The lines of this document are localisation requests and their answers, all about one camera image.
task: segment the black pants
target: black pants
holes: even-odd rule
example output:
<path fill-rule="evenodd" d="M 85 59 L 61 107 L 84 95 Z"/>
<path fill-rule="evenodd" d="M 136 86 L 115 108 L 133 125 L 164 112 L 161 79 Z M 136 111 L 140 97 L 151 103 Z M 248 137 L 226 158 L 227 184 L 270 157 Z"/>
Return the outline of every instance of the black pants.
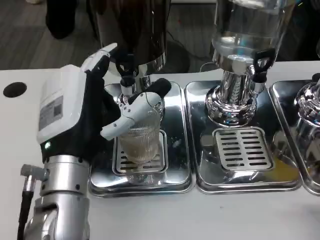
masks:
<path fill-rule="evenodd" d="M 52 36 L 63 39 L 75 29 L 77 0 L 47 0 L 45 22 Z"/>

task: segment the silver cylindrical arm segment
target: silver cylindrical arm segment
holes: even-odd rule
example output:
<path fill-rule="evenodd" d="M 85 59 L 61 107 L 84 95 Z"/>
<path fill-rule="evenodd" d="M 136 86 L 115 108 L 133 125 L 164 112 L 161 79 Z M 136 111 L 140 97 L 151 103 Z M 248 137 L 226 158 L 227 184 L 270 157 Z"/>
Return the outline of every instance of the silver cylindrical arm segment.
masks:
<path fill-rule="evenodd" d="M 41 196 L 58 191 L 87 194 L 90 166 L 85 160 L 70 155 L 52 156 L 44 168 L 49 177 L 42 182 Z"/>

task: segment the water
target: water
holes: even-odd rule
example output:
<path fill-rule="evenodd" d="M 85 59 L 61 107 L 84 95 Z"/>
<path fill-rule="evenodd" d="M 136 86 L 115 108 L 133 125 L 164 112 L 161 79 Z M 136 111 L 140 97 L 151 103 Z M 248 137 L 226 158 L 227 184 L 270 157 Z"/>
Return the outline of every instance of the water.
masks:
<path fill-rule="evenodd" d="M 245 62 L 245 71 L 255 51 L 278 52 L 294 6 L 295 0 L 217 0 L 212 45 L 218 65 L 234 72 L 235 61 Z"/>

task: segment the floor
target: floor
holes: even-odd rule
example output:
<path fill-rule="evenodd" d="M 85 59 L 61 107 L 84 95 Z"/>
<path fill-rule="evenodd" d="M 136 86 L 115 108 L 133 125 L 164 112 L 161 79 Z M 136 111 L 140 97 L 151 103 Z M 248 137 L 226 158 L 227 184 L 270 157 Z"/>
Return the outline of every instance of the floor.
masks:
<path fill-rule="evenodd" d="M 24 0 L 0 1 L 0 70 L 60 68 L 80 66 L 99 49 L 86 13 L 85 1 L 76 10 L 76 27 L 71 35 L 57 40 L 45 24 L 46 3 L 32 5 Z M 173 5 L 168 31 L 190 53 L 189 72 L 199 72 L 210 62 L 215 5 Z M 207 64 L 203 70 L 214 69 Z"/>

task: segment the black circular hole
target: black circular hole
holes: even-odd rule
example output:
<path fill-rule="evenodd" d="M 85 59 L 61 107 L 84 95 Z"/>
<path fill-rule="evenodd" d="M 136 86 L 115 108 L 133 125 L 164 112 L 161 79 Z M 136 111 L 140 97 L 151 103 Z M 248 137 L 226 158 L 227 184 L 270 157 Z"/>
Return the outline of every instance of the black circular hole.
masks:
<path fill-rule="evenodd" d="M 27 85 L 23 82 L 13 82 L 6 86 L 3 90 L 3 95 L 7 98 L 16 98 L 24 94 L 27 90 Z"/>

